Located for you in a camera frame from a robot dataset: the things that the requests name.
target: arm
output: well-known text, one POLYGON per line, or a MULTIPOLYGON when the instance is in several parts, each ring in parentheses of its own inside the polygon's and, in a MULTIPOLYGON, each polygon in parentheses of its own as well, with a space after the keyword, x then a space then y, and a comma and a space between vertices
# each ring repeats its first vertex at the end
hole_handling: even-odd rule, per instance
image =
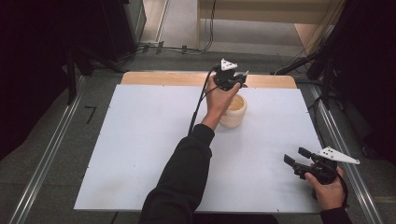
MULTIPOLYGON (((340 167, 337 167, 337 173, 340 176, 344 176, 344 172, 340 167)), ((342 207, 344 190, 338 177, 329 185, 321 185, 318 180, 309 173, 305 173, 305 178, 312 187, 314 187, 317 193, 318 203, 323 209, 323 211, 320 212, 320 217, 324 224, 352 223, 345 208, 342 207)))
MULTIPOLYGON (((211 77, 206 92, 213 88, 216 84, 211 77)), ((177 145, 157 187, 145 200, 139 223, 192 223, 192 213, 205 190, 214 130, 238 90, 239 86, 235 85, 229 91, 214 89, 206 96, 205 118, 177 145)))

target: cable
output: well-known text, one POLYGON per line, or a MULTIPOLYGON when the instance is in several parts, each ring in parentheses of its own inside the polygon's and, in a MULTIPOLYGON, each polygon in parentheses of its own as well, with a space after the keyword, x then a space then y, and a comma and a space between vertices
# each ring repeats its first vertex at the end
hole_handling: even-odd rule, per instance
POLYGON ((306 64, 304 64, 304 67, 305 67, 305 69, 306 69, 306 70, 309 70, 309 68, 308 68, 308 67, 306 67, 306 64))
POLYGON ((188 135, 190 135, 190 134, 192 133, 192 127, 194 126, 195 119, 196 119, 197 114, 198 114, 199 106, 201 105, 201 102, 204 100, 205 96, 207 96, 207 94, 204 96, 204 93, 205 93, 205 89, 206 89, 206 85, 207 85, 207 82, 208 82, 208 80, 209 80, 209 77, 210 77, 210 75, 212 74, 212 72, 215 71, 217 68, 218 68, 217 66, 214 66, 214 67, 213 67, 212 69, 210 69, 210 71, 207 73, 207 76, 206 76, 206 79, 205 79, 205 82, 204 82, 204 86, 202 87, 201 95, 200 95, 199 100, 198 100, 198 105, 197 105, 197 107, 196 107, 194 113, 192 114, 192 119, 191 119, 191 123, 190 123, 190 128, 189 128, 189 133, 188 133, 188 135))
POLYGON ((116 212, 116 214, 114 214, 114 217, 111 219, 110 224, 114 224, 118 215, 119 215, 119 212, 116 212))
MULTIPOLYGON (((320 24, 323 22, 324 18, 327 17, 327 14, 328 14, 328 12, 329 12, 329 8, 330 8, 331 2, 332 2, 332 0, 329 2, 329 5, 327 6, 326 14, 325 14, 324 17, 320 20, 320 23, 319 23, 319 24, 317 25, 317 27, 315 28, 313 34, 311 35, 311 38, 309 38, 309 40, 308 40, 307 43, 309 43, 309 41, 312 39, 312 37, 313 37, 315 31, 318 29, 318 27, 320 26, 320 24)), ((335 15, 335 12, 337 11, 337 9, 338 9, 340 6, 341 6, 341 2, 337 5, 337 8, 335 9, 335 11, 334 11, 334 12, 332 13, 332 15, 330 16, 330 19, 329 19, 328 22, 326 23, 326 27, 330 24, 330 22, 331 22, 331 20, 332 20, 332 17, 335 15)), ((318 39, 317 39, 316 41, 314 41, 312 44, 310 44, 310 45, 308 45, 308 46, 305 46, 300 52, 298 52, 294 57, 292 57, 292 58, 288 61, 288 64, 287 64, 287 65, 285 65, 285 66, 279 68, 278 70, 276 70, 275 73, 274 73, 274 76, 276 76, 276 73, 277 73, 278 71, 282 70, 283 68, 285 68, 285 67, 287 67, 287 66, 290 66, 290 65, 291 65, 291 63, 290 63, 291 61, 294 60, 293 62, 295 63, 299 58, 301 58, 300 55, 303 54, 304 51, 306 51, 309 47, 311 47, 311 46, 317 44, 318 41, 321 40, 324 36, 326 36, 329 32, 330 32, 330 30, 327 30, 320 38, 318 38, 318 39)))
POLYGON ((336 174, 337 177, 340 179, 341 186, 343 187, 343 190, 344 190, 344 200, 343 200, 343 205, 342 205, 342 207, 343 207, 343 208, 349 207, 349 205, 347 204, 347 198, 348 198, 348 196, 349 196, 349 191, 348 191, 348 189, 347 189, 347 183, 346 183, 346 181, 344 180, 344 178, 341 177, 341 175, 338 174, 338 172, 337 172, 336 170, 334 170, 332 167, 330 167, 329 165, 327 165, 327 164, 325 164, 324 162, 321 162, 321 161, 320 161, 319 163, 320 163, 320 165, 326 167, 327 169, 329 169, 330 171, 332 171, 334 174, 336 174))
MULTIPOLYGON (((207 43, 206 47, 204 49, 181 49, 181 48, 170 48, 170 47, 161 47, 161 49, 167 49, 167 50, 172 50, 184 54, 191 54, 191 55, 196 55, 196 54, 202 54, 210 49, 213 43, 213 20, 215 18, 215 11, 216 11, 216 0, 213 1, 213 6, 212 6, 212 13, 210 16, 210 37, 209 37, 209 42, 207 43)), ((149 46, 147 49, 156 49, 158 48, 157 46, 149 46)))
POLYGON ((300 72, 297 68, 294 69, 294 71, 296 71, 298 74, 305 74, 304 72, 300 72))
POLYGON ((133 56, 135 56, 136 54, 142 52, 142 50, 143 50, 143 49, 137 49, 136 52, 126 55, 126 57, 127 57, 126 60, 125 60, 124 62, 122 62, 122 63, 117 64, 117 66, 118 66, 118 67, 123 67, 126 63, 129 62, 129 60, 131 60, 131 58, 132 58, 133 56))
POLYGON ((319 87, 322 87, 323 84, 318 83, 318 82, 314 82, 314 81, 296 81, 296 84, 311 84, 311 85, 316 85, 319 87))
MULTIPOLYGON (((323 98, 323 96, 319 96, 317 99, 315 99, 314 103, 311 106, 309 106, 307 109, 308 110, 310 110, 311 108, 314 109, 314 114, 313 114, 314 115, 314 128, 317 131, 317 134, 319 135, 319 142, 321 143, 322 147, 325 147, 326 142, 324 141, 323 135, 319 129, 318 116, 317 116, 318 105, 319 105, 319 102, 322 100, 322 98, 323 98)), ((328 96, 328 98, 329 99, 338 99, 336 96, 328 96)))
POLYGON ((210 93, 210 92, 212 92, 213 90, 215 90, 215 89, 217 89, 219 86, 216 86, 215 88, 213 88, 212 90, 210 90, 210 91, 208 91, 206 94, 205 94, 205 96, 204 96, 204 98, 203 98, 203 100, 205 99, 205 97, 210 93))

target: wooden edge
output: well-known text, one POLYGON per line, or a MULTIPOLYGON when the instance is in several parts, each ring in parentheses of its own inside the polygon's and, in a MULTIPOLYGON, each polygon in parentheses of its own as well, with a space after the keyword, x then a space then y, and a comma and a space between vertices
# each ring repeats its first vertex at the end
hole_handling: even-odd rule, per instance
MULTIPOLYGON (((206 75, 200 72, 127 72, 121 84, 203 86, 206 75)), ((290 76, 248 75, 246 84, 250 88, 297 89, 294 78, 290 76)))

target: wooden panel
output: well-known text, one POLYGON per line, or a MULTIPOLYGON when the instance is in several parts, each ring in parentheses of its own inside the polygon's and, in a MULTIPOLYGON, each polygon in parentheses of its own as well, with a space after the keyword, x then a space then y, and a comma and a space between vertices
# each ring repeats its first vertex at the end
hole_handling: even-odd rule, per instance
MULTIPOLYGON (((330 0, 218 0, 217 20, 318 24, 330 0)), ((210 19, 213 0, 198 1, 201 19, 210 19)))
POLYGON ((326 35, 329 26, 337 23, 344 4, 344 0, 331 1, 328 5, 328 12, 317 24, 294 24, 306 54, 310 54, 318 48, 318 44, 321 38, 326 35))
MULTIPOLYGON (((127 72, 121 84, 203 86, 207 73, 193 72, 127 72)), ((297 89, 289 76, 248 75, 246 84, 252 88, 297 89)))

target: white table surface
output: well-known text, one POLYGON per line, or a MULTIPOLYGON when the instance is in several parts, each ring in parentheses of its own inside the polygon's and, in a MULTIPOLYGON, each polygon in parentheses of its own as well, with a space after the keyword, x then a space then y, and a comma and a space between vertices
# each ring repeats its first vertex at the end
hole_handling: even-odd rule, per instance
MULTIPOLYGON (((202 87, 119 85, 92 153, 77 210, 139 211, 178 141, 202 87)), ((242 89, 241 126, 218 126, 199 212, 316 213, 311 187, 283 162, 310 164, 298 147, 321 149, 297 89, 242 89)), ((205 115, 205 101, 196 120, 205 115)))

